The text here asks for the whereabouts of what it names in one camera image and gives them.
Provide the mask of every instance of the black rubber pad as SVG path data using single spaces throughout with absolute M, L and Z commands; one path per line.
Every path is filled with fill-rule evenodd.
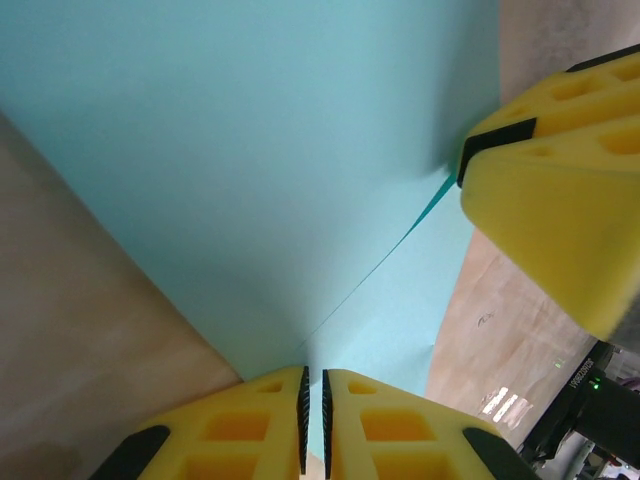
M 129 435 L 89 480 L 136 480 L 169 438 L 170 433 L 169 427 L 154 425 Z
M 628 55 L 633 55 L 634 53 L 638 52 L 640 52 L 640 43 L 637 45 L 632 45 L 631 47 L 623 48 L 622 50 L 618 50 L 617 52 L 607 53 L 606 55 L 602 55 L 600 57 L 592 58 L 591 60 L 578 63 L 567 70 L 567 72 L 580 72 L 582 70 L 586 70 L 587 68 L 597 67 L 598 65 L 602 65 L 603 63 L 611 62 L 613 60 L 617 60 Z
M 462 160 L 460 162 L 460 171 L 458 172 L 458 186 L 462 187 L 462 180 L 467 171 L 467 166 L 475 154 L 489 148 L 522 142 L 533 138 L 536 121 L 537 119 L 531 118 L 467 138 L 462 149 Z
M 300 472 L 307 473 L 307 440 L 309 438 L 309 410 L 311 393 L 309 392 L 309 367 L 304 367 L 298 390 L 298 453 L 300 454 Z
M 331 478 L 331 436 L 333 432 L 333 396 L 329 371 L 322 371 L 322 423 L 324 427 L 324 478 Z
M 496 480 L 540 480 L 504 438 L 479 428 L 463 433 Z

